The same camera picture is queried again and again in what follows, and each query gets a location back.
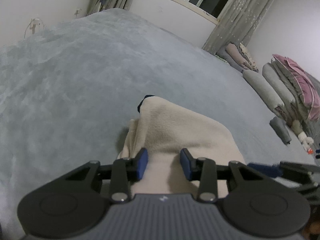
dark gray rolled cloth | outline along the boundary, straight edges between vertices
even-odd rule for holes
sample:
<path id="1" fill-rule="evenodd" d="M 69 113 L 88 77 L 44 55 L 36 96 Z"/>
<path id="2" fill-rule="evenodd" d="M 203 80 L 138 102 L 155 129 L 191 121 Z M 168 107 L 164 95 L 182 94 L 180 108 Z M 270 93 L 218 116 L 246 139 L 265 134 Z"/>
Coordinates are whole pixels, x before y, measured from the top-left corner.
<path id="1" fill-rule="evenodd" d="M 285 121 L 283 119 L 275 116 L 270 121 L 270 125 L 284 144 L 289 144 L 291 142 L 290 134 L 285 126 Z"/>
<path id="2" fill-rule="evenodd" d="M 235 68 L 237 71 L 241 73 L 244 71 L 244 68 L 241 67 L 238 63 L 234 61 L 234 59 L 226 52 L 226 46 L 222 46 L 216 53 L 219 57 L 228 61 L 231 67 Z"/>

pink quilt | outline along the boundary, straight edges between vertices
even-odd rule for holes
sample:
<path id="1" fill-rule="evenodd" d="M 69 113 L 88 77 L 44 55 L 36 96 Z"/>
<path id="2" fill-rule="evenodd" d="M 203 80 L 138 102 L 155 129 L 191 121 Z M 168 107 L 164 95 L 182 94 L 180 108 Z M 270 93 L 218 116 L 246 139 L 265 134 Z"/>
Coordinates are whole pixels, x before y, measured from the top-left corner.
<path id="1" fill-rule="evenodd" d="M 278 60 L 281 65 L 291 73 L 290 77 L 286 75 L 293 84 L 297 92 L 300 94 L 302 103 L 310 109 L 308 119 L 317 121 L 320 116 L 320 97 L 306 75 L 306 72 L 292 59 L 283 57 L 278 54 L 273 54 L 273 57 Z"/>

metal screw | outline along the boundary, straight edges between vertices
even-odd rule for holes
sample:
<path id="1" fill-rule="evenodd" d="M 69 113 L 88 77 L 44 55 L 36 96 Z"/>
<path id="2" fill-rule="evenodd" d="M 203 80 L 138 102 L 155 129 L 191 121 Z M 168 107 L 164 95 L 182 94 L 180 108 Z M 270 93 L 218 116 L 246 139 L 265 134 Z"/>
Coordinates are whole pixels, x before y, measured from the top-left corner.
<path id="1" fill-rule="evenodd" d="M 216 195 L 211 192 L 204 192 L 200 194 L 200 199 L 205 202 L 211 202 L 216 199 Z"/>
<path id="2" fill-rule="evenodd" d="M 123 192 L 117 192 L 117 193 L 113 193 L 111 198 L 114 201 L 123 202 L 128 198 L 128 195 L 126 193 L 123 193 Z"/>

patterned curtain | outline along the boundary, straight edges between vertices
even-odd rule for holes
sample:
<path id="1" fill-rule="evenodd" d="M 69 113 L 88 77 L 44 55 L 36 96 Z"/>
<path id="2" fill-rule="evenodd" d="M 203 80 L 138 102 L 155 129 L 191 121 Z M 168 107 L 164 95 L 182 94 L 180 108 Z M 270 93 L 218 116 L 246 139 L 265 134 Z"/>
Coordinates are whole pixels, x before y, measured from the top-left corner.
<path id="1" fill-rule="evenodd" d="M 247 46 L 274 0 L 234 0 L 202 47 L 214 55 L 231 41 Z"/>

wall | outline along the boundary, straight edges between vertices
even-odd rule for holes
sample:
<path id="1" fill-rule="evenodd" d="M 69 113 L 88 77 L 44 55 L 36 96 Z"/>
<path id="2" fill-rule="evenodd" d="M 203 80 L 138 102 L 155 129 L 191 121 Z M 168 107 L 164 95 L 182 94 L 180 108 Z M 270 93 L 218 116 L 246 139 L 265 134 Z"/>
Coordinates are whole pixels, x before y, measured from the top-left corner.
<path id="1" fill-rule="evenodd" d="M 83 17 L 90 0 L 0 0 L 0 47 L 23 39 L 31 18 L 40 17 L 47 26 Z"/>
<path id="2" fill-rule="evenodd" d="M 132 0 L 129 11 L 200 48 L 216 26 L 171 0 Z"/>
<path id="3" fill-rule="evenodd" d="M 248 49 L 259 68 L 288 56 L 320 80 L 320 0 L 275 0 Z"/>

